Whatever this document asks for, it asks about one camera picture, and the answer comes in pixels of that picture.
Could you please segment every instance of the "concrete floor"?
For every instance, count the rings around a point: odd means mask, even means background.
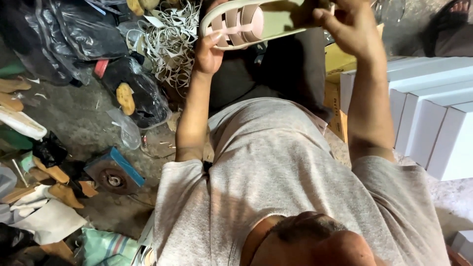
[[[408,0],[404,17],[399,23],[386,22],[383,40],[392,55],[409,55],[418,48],[418,32],[425,27],[433,12],[439,10],[447,0]],[[34,96],[44,94],[47,99]],[[110,145],[117,145],[129,162],[146,178],[145,186],[138,192],[138,198],[154,204],[156,192],[164,163],[167,159],[152,159],[140,150],[131,151],[123,147],[120,128],[111,124],[106,111],[113,108],[112,98],[95,80],[81,88],[55,87],[46,82],[35,85],[26,93],[27,97],[40,101],[38,106],[26,106],[24,112],[37,122],[52,130],[68,148],[72,159],[85,160],[91,153],[101,151]],[[166,124],[150,130],[148,153],[166,156],[173,149],[173,132]],[[338,160],[349,164],[348,151],[333,133],[327,140]],[[454,231],[473,229],[473,178],[457,181],[437,182],[428,180],[432,196],[438,210],[445,236],[450,238]],[[92,222],[99,230],[115,231],[137,239],[146,223],[151,208],[132,201],[124,196],[101,192],[99,195],[83,200],[85,209],[78,212]]]

